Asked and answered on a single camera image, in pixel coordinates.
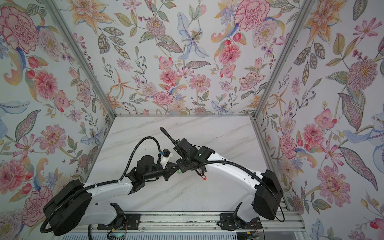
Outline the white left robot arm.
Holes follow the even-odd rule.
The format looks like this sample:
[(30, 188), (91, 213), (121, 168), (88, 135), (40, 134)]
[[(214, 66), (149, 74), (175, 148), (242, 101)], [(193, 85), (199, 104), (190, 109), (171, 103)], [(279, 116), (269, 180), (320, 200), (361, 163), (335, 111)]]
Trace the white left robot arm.
[(112, 201), (114, 197), (127, 196), (138, 192), (147, 182), (159, 178), (166, 181), (179, 170), (175, 163), (161, 156), (155, 163), (153, 157), (142, 157), (137, 166), (123, 175), (128, 182), (112, 180), (97, 184), (82, 184), (71, 181), (43, 208), (46, 217), (41, 225), (41, 233), (54, 233), (61, 236), (83, 225), (104, 225), (117, 230), (125, 225), (125, 211)]

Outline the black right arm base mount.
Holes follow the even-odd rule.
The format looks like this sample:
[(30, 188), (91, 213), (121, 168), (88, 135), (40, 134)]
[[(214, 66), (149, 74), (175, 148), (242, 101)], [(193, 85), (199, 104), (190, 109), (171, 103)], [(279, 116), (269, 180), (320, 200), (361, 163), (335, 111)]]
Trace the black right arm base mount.
[(234, 213), (219, 214), (219, 221), (217, 222), (217, 226), (222, 230), (231, 232), (235, 230), (256, 231), (263, 228), (259, 217), (253, 219), (249, 223), (246, 223)]

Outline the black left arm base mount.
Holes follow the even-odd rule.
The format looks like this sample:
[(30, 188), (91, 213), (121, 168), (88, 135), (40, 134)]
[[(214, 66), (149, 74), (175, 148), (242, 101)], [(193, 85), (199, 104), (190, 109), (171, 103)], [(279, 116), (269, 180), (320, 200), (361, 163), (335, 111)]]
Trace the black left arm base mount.
[(109, 225), (98, 224), (97, 230), (138, 230), (141, 214), (118, 215)]

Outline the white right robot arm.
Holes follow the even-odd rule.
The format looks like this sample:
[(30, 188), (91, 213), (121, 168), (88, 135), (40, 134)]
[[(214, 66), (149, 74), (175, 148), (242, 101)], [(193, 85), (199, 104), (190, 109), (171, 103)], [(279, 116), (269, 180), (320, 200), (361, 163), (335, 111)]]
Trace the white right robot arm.
[(182, 168), (203, 173), (216, 173), (245, 189), (251, 199), (240, 204), (236, 216), (245, 223), (262, 217), (275, 220), (283, 197), (277, 175), (270, 171), (252, 171), (229, 161), (208, 147), (197, 149), (186, 139), (173, 140), (175, 151), (181, 156)]

